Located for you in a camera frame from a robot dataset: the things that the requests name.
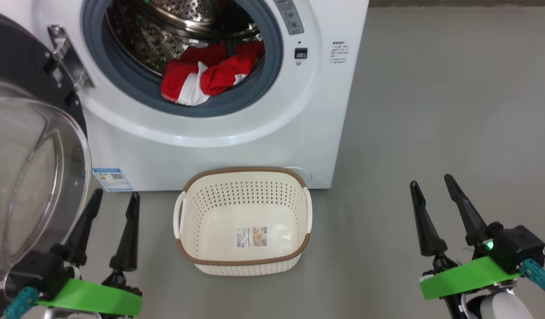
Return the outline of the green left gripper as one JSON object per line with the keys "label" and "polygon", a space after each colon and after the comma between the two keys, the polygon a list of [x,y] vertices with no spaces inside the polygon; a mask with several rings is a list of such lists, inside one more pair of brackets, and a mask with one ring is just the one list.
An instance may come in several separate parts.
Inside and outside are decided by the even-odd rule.
{"label": "green left gripper", "polygon": [[[74,266],[84,266],[87,262],[87,244],[93,220],[100,211],[104,190],[97,188],[92,193],[80,214],[72,232],[64,244],[54,244],[51,253],[57,254],[65,262]],[[109,267],[113,272],[108,277],[108,285],[96,284],[80,279],[68,279],[58,294],[50,300],[40,299],[37,305],[60,307],[78,312],[94,312],[117,316],[138,316],[143,306],[141,295],[133,293],[126,285],[125,271],[137,270],[140,194],[133,192],[125,212],[126,225],[117,252],[111,257]]]}

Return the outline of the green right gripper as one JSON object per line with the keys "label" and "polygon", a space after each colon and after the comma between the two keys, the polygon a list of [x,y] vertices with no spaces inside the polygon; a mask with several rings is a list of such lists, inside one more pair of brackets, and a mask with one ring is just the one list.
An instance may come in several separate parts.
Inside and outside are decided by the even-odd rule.
{"label": "green right gripper", "polygon": [[[444,181],[451,200],[457,204],[466,231],[467,245],[480,245],[489,240],[487,224],[455,178],[451,174],[445,174]],[[459,265],[446,256],[436,256],[447,251],[448,246],[437,234],[426,209],[426,199],[416,180],[410,182],[409,189],[420,254],[424,257],[435,256],[434,268],[420,277],[421,293],[425,300],[444,301],[452,319],[468,319],[464,295],[479,292],[491,286],[511,285],[519,275],[507,274],[490,257],[478,258],[470,263]]]}

